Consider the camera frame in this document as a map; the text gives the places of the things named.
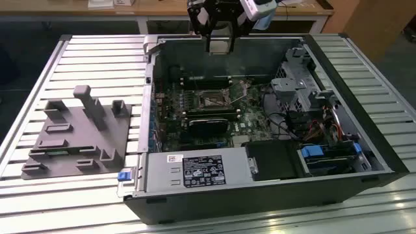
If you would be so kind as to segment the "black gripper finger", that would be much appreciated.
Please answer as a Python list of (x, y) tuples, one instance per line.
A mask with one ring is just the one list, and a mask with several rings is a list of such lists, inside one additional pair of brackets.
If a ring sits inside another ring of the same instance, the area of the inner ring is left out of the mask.
[(231, 21), (229, 26), (231, 26), (231, 39), (229, 39), (228, 52), (232, 52), (235, 49), (235, 41), (236, 41), (236, 38), (239, 37), (239, 26), (237, 26), (236, 21)]
[(216, 27), (216, 23), (208, 23), (205, 26), (205, 38), (207, 38), (207, 45), (205, 45), (205, 51), (211, 52), (211, 34), (213, 32), (213, 29)]

